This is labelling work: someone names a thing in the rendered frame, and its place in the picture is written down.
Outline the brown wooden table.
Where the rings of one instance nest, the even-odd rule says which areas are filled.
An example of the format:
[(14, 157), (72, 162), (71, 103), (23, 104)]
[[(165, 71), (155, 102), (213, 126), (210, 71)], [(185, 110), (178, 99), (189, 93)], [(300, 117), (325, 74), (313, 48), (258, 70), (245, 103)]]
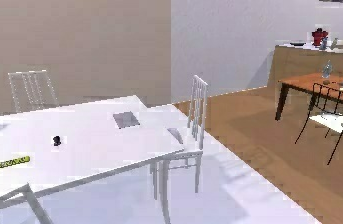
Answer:
[(329, 84), (324, 84), (325, 78), (320, 73), (311, 73), (301, 76), (292, 76), (278, 81), (281, 85), (279, 100), (276, 108), (275, 120), (279, 121), (286, 103), (286, 98), (291, 89), (312, 95), (313, 91), (318, 91), (321, 97), (329, 100), (339, 100), (343, 104), (343, 92), (339, 96), (343, 77), (332, 74)]

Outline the white slatted chair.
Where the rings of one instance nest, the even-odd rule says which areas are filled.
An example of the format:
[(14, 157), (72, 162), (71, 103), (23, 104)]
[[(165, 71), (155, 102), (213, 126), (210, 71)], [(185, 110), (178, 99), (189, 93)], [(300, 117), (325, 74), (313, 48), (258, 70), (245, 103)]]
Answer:
[[(52, 103), (48, 103), (44, 100), (43, 85), (39, 83), (40, 78), (45, 80), (45, 84), (48, 87), (52, 98)], [(16, 113), (22, 113), (23, 109), (19, 101), (15, 80), (23, 81), (24, 91), (28, 99), (27, 108), (29, 111), (45, 109), (47, 106), (59, 106), (59, 101), (47, 70), (10, 72), (8, 73), (8, 79)]]
[(187, 116), (187, 128), (181, 131), (168, 128), (173, 137), (184, 147), (183, 152), (167, 156), (168, 160), (184, 160), (184, 164), (170, 169), (195, 168), (195, 192), (199, 191), (201, 162), (204, 147), (205, 119), (207, 108), (208, 84), (198, 75), (193, 76), (192, 93)]

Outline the white dining table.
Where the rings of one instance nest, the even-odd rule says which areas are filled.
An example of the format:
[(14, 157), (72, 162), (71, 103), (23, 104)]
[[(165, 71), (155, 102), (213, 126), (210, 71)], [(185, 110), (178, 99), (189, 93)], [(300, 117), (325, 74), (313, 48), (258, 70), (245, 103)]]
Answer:
[[(113, 115), (131, 111), (139, 125), (119, 129)], [(61, 144), (54, 146), (53, 138)], [(184, 147), (136, 96), (0, 116), (0, 207), (26, 201), (40, 224), (54, 224), (38, 198), (126, 172)]]

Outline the yellow-green flat strip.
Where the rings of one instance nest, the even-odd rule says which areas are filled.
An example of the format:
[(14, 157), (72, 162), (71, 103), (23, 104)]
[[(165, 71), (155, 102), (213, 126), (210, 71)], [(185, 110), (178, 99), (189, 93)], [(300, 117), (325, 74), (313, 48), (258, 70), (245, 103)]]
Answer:
[(27, 163), (27, 162), (30, 162), (30, 160), (31, 160), (30, 156), (24, 156), (24, 157), (19, 157), (19, 158), (3, 161), (3, 162), (0, 162), (0, 169), (22, 164), (22, 163)]

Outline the clear glass bottle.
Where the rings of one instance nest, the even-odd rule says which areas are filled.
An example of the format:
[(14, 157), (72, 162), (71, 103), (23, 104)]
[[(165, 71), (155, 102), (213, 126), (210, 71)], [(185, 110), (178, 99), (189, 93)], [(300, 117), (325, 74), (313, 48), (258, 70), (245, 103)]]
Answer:
[(327, 64), (323, 67), (322, 77), (328, 79), (331, 72), (332, 72), (332, 64), (331, 64), (331, 61), (328, 61)]

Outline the red kettle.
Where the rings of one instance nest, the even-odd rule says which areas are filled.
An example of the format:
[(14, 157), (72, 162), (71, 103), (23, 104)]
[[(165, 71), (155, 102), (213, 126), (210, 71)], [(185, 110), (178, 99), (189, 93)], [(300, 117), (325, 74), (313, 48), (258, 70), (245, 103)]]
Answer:
[(313, 45), (320, 46), (322, 39), (327, 36), (328, 36), (327, 31), (324, 31), (322, 28), (317, 28), (315, 31), (312, 32)]

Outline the wooden counter cabinet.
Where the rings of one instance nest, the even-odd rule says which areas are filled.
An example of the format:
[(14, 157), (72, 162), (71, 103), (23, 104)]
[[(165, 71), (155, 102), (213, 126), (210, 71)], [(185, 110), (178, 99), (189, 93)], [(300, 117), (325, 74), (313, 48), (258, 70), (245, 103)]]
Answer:
[(332, 64), (334, 74), (343, 74), (343, 49), (320, 51), (277, 45), (267, 85), (275, 86), (283, 78), (320, 73), (328, 61)]

